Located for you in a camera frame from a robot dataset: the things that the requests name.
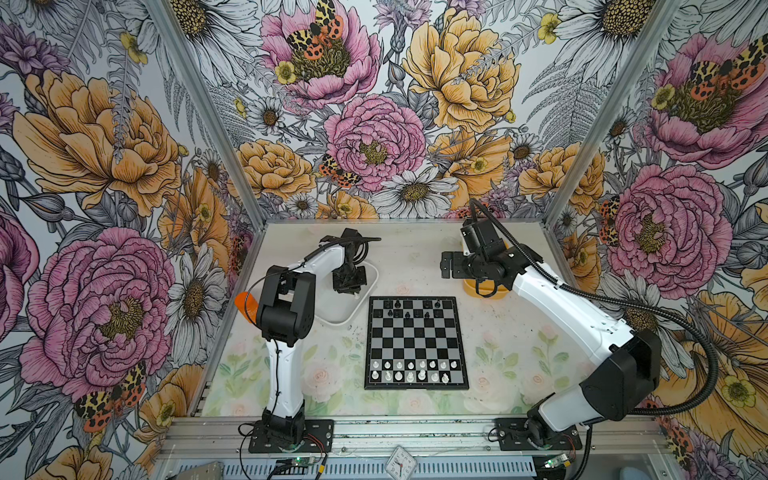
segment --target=chessboard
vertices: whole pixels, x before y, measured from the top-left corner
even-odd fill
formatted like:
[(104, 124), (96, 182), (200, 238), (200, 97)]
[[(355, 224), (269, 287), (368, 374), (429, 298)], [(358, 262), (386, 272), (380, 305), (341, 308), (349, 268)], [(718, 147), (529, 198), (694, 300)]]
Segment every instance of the chessboard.
[(454, 296), (372, 296), (366, 389), (467, 390)]

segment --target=black mounting plate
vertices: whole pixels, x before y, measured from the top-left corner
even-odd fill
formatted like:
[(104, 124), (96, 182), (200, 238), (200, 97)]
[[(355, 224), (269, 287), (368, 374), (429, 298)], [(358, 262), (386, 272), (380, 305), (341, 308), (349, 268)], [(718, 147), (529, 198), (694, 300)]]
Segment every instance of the black mounting plate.
[(547, 452), (549, 450), (581, 450), (581, 439), (578, 436), (576, 425), (571, 425), (563, 432), (558, 433), (551, 441), (549, 449), (540, 449), (534, 447), (527, 440), (528, 429), (525, 423), (527, 417), (500, 417), (494, 420), (496, 426), (496, 435), (498, 437), (498, 447), (502, 452)]
[[(333, 420), (306, 420), (304, 423), (304, 435), (313, 435), (323, 442), (326, 452), (333, 447)], [(319, 453), (320, 447), (315, 442), (304, 440), (297, 449), (282, 449), (275, 439), (268, 439), (263, 422), (256, 422), (253, 434), (248, 444), (248, 453)]]

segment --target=floral wallpaper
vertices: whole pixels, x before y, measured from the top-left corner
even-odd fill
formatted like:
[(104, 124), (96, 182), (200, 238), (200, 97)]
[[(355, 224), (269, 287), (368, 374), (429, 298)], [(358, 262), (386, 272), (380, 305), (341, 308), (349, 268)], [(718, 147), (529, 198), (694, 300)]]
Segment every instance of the floral wallpaper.
[[(146, 1), (128, 2), (130, 31), (165, 58)], [(543, 217), (653, 5), (171, 2), (253, 194), (279, 219), (460, 218), (473, 197), (499, 217)], [(673, 24), (665, 51), (692, 27)], [(604, 167), (596, 156), (574, 195), (584, 213)]]
[(149, 478), (253, 239), (186, 90), (164, 81), (168, 58), (139, 45), (158, 36), (137, 29), (138, 6), (0, 1), (0, 462), (13, 478)]
[[(712, 396), (659, 419), (688, 478), (768, 478), (767, 25), (765, 2), (681, 6), (605, 132), (596, 201), (574, 197), (554, 224), (582, 289), (676, 311), (717, 349)], [(703, 349), (678, 326), (601, 306), (661, 338), (649, 406), (703, 385)]]

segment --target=clock face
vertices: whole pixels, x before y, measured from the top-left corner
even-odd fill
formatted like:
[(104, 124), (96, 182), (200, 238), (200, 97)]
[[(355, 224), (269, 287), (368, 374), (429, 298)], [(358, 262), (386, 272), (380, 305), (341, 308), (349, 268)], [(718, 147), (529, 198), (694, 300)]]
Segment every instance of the clock face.
[(406, 452), (403, 447), (395, 449), (386, 463), (386, 471), (395, 480), (408, 480), (416, 470), (416, 459)]

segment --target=black cable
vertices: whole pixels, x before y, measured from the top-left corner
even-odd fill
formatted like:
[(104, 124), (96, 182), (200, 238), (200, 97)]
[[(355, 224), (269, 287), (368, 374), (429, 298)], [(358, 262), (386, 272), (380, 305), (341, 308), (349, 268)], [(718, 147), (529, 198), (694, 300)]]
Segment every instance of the black cable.
[(504, 227), (502, 222), (500, 222), (496, 217), (493, 216), (493, 214), (490, 212), (490, 210), (488, 210), (488, 208), (485, 207), (485, 205), (481, 204), (475, 198), (470, 199), (469, 205), (470, 205), (470, 210), (472, 212), (474, 212), (475, 208), (478, 208), (485, 215), (485, 217), (488, 218), (491, 221), (491, 223), (493, 223), (493, 225), (504, 234), (505, 237), (507, 237), (507, 240), (509, 240), (509, 242), (523, 254), (525, 259), (534, 267), (534, 269), (541, 276), (543, 276), (547, 281), (553, 283), (558, 288), (561, 288), (564, 291), (572, 293), (574, 295), (584, 297), (588, 300), (596, 300), (598, 302), (604, 302), (604, 303), (613, 303), (614, 305), (623, 306), (625, 308), (636, 308), (639, 310), (644, 310), (649, 313), (653, 313), (656, 316), (660, 316), (662, 318), (668, 319), (672, 322), (675, 322), (677, 325), (683, 327), (701, 345), (701, 347), (703, 348), (704, 352), (707, 355), (707, 365), (708, 365), (707, 380), (704, 383), (704, 387), (702, 387), (701, 390), (699, 390), (694, 396), (692, 396), (691, 398), (689, 398), (688, 400), (680, 404), (668, 406), (668, 407), (661, 407), (659, 409), (632, 409), (630, 411), (630, 414), (646, 415), (646, 416), (654, 416), (654, 417), (662, 416), (662, 415), (675, 415), (677, 413), (686, 412), (687, 410), (690, 410), (700, 405), (704, 400), (707, 399), (707, 397), (710, 396), (712, 392), (714, 392), (715, 387), (717, 385), (717, 376), (719, 372), (717, 351), (714, 349), (714, 347), (712, 346), (712, 342), (709, 340), (709, 338), (705, 333), (701, 332), (698, 328), (696, 328), (695, 326), (685, 321), (685, 319), (678, 317), (677, 315), (673, 315), (667, 312), (666, 310), (663, 310), (655, 306), (648, 306), (648, 305), (644, 305), (642, 303), (634, 302), (631, 300), (619, 300), (619, 299), (610, 298), (607, 296), (597, 295), (595, 293), (585, 292), (578, 288), (574, 288), (566, 283), (561, 283), (560, 285), (558, 285), (558, 279), (556, 279), (547, 270), (545, 270), (536, 260), (532, 259), (525, 249), (521, 248), (521, 245), (517, 241), (517, 239), (515, 239), (515, 237), (513, 237), (512, 234), (509, 233), (509, 230), (507, 230)]

